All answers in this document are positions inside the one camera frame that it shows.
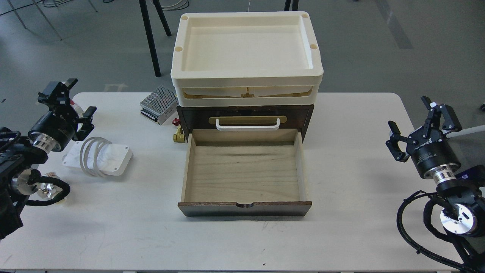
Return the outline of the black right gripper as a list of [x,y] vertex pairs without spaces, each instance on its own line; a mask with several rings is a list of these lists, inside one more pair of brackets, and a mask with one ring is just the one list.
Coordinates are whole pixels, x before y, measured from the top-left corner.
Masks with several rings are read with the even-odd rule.
[[[397,124],[394,121],[388,121],[390,138],[386,141],[386,147],[396,161],[407,162],[410,156],[419,176],[423,179],[431,179],[431,170],[438,166],[449,166],[452,171],[462,166],[440,131],[459,132],[462,130],[462,125],[450,105],[435,104],[427,96],[422,96],[421,100],[428,109],[423,127],[419,127],[404,138]],[[406,152],[400,149],[399,141],[407,143]]]

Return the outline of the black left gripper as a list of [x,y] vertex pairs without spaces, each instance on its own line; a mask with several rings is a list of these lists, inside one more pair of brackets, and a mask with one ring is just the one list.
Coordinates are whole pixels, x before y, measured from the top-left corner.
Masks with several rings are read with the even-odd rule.
[[69,78],[65,83],[50,82],[38,93],[38,102],[50,110],[28,132],[33,147],[46,153],[62,152],[71,140],[83,141],[95,128],[92,116],[97,107],[88,107],[78,118],[70,105],[70,90],[77,82],[77,78]]

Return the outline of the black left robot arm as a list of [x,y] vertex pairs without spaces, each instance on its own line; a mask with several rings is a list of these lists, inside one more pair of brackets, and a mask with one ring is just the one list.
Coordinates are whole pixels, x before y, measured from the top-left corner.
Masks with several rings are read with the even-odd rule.
[[[83,141],[92,132],[92,116],[96,107],[88,107],[79,115],[71,105],[70,90],[76,78],[66,82],[50,82],[38,94],[38,102],[49,110],[32,126],[28,135],[7,127],[1,128],[0,147],[0,237],[4,239],[23,226],[20,214],[25,206],[50,206],[70,193],[70,186],[61,179],[43,176],[33,168],[43,164],[50,152],[60,152],[68,143]],[[47,201],[30,200],[41,184],[61,189]]]

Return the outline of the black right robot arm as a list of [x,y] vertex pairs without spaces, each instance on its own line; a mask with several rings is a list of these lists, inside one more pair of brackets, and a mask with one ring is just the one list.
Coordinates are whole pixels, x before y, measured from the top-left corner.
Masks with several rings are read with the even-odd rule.
[[[455,268],[461,273],[484,272],[484,166],[477,165],[461,173],[461,163],[447,139],[462,130],[454,109],[447,104],[436,104],[427,96],[421,100],[427,109],[422,126],[409,136],[403,136],[393,121],[389,121],[390,138],[386,141],[396,161],[410,158],[423,179],[435,182],[435,192],[417,191],[404,199],[396,215],[396,224],[402,238],[417,254]],[[435,237],[451,243],[462,263],[438,255],[414,241],[405,231],[402,216],[414,200],[427,197],[423,209],[423,223]]]

